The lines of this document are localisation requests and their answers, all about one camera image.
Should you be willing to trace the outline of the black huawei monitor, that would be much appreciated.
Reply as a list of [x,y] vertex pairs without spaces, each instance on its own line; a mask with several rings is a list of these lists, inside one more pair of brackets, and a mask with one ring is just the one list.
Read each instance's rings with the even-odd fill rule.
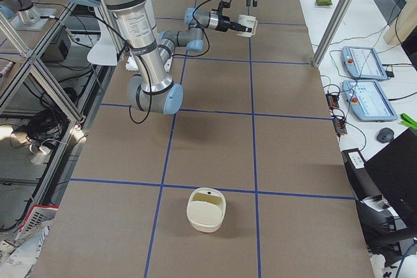
[[405,228],[367,240],[371,249],[416,236],[416,130],[407,128],[364,165]]

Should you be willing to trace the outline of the white plastic mug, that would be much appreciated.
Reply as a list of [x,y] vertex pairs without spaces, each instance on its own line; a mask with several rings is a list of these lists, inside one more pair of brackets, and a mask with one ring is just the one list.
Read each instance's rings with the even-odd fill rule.
[[237,23],[245,27],[243,31],[238,31],[237,36],[250,38],[255,35],[258,21],[255,16],[239,14]]

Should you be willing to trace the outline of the green plastic clip tool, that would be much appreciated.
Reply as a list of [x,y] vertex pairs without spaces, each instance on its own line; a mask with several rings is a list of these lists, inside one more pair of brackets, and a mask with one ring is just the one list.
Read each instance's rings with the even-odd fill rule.
[[412,128],[413,130],[417,130],[417,122],[406,113],[400,114],[400,118],[402,125]]

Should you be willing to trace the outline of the blue teach pendant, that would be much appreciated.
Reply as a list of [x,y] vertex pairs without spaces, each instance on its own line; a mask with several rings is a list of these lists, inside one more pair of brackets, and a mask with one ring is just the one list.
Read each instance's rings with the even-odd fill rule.
[[343,64],[354,79],[385,81],[388,76],[374,48],[344,46],[341,50]]
[[398,115],[379,82],[374,79],[347,79],[341,87],[348,110],[362,122],[391,122]]

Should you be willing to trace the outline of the near blue teach pendant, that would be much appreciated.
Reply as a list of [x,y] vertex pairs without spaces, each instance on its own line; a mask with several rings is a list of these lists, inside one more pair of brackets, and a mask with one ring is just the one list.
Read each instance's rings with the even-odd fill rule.
[[347,79],[341,87],[348,110],[362,122],[391,122],[398,115],[379,82],[374,79]]

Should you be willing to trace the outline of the far blue teach pendant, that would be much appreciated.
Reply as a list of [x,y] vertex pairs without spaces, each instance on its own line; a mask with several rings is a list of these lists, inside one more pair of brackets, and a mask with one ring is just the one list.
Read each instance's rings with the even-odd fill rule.
[[354,79],[385,81],[388,76],[374,48],[344,46],[341,50],[343,64]]

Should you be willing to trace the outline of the aluminium frame post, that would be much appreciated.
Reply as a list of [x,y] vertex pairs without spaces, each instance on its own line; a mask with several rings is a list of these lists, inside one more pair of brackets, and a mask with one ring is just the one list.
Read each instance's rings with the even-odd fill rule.
[[315,51],[315,54],[311,60],[311,65],[315,68],[318,68],[324,58],[324,55],[327,49],[330,47],[330,44],[336,35],[336,32],[343,20],[344,15],[346,14],[352,0],[339,0],[335,11],[330,18],[330,21],[325,29],[325,32],[319,42],[319,45]]

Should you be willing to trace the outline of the black computer mouse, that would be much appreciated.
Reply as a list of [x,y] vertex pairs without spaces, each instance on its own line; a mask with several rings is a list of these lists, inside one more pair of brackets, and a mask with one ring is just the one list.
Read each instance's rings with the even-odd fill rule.
[[390,128],[382,128],[379,130],[376,140],[380,143],[390,143],[394,140],[394,131]]

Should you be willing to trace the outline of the cream bucket container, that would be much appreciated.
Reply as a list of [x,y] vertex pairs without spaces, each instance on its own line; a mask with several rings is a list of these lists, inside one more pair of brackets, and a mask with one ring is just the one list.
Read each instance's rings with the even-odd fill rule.
[[188,199],[186,215],[191,226],[200,232],[216,232],[222,225],[226,200],[217,189],[197,188]]

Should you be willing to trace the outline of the green cloth pouch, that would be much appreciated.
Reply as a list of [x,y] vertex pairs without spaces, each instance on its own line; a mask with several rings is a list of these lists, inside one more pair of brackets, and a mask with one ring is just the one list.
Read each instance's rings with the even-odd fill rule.
[[319,7],[331,7],[333,5],[332,0],[315,0],[315,3]]

